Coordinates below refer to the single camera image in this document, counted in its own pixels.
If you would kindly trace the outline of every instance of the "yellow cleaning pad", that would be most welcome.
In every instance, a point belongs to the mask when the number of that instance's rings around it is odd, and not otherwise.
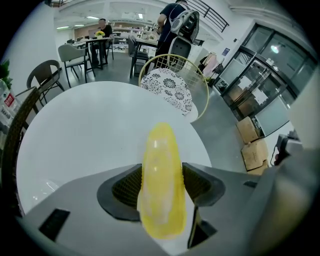
[[[172,239],[186,226],[185,184],[175,134],[167,123],[150,131],[142,164],[140,218],[150,236]]]

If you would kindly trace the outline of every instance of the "ceiling light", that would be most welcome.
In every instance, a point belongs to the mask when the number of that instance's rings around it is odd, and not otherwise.
[[[278,54],[278,53],[279,53],[278,47],[276,47],[276,46],[274,46],[274,45],[271,45],[271,50],[272,50],[275,54]]]

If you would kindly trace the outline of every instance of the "patterned chair cushion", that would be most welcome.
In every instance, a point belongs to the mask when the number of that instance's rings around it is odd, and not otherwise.
[[[141,80],[141,87],[163,97],[186,116],[193,107],[192,97],[184,79],[175,72],[158,68]]]

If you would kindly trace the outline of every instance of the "cardboard box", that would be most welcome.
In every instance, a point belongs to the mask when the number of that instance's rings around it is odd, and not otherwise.
[[[238,122],[236,127],[238,128],[245,144],[259,139],[257,129],[255,128],[249,116]]]
[[[253,174],[253,175],[262,175],[265,171],[265,169],[267,169],[269,167],[268,165],[268,161],[264,160],[262,166],[253,169],[253,170],[249,170],[247,173],[248,174]]]
[[[264,160],[268,159],[268,148],[264,139],[245,145],[241,153],[248,171],[261,167],[264,164]]]

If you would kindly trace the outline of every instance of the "man standing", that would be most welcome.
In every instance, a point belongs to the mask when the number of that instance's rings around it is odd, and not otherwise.
[[[99,19],[99,29],[101,31],[104,32],[104,38],[112,38],[113,35],[113,31],[112,31],[112,27],[110,25],[108,25],[106,23],[106,19],[105,18],[101,18]],[[99,60],[97,58],[97,52],[96,49],[99,49],[99,43],[94,43],[93,47],[91,46],[91,53],[92,53],[92,65],[93,66],[98,66],[99,65]],[[109,48],[109,43],[102,43],[102,49],[100,49],[100,51],[104,51],[106,52],[106,49]]]
[[[162,12],[160,12],[160,17],[157,22],[159,26],[157,33],[161,34],[161,36],[156,48],[156,56],[167,54],[173,39],[177,37],[176,34],[171,33],[171,24],[169,19],[174,20],[179,14],[188,9],[187,0],[177,0],[175,3],[168,4]]]

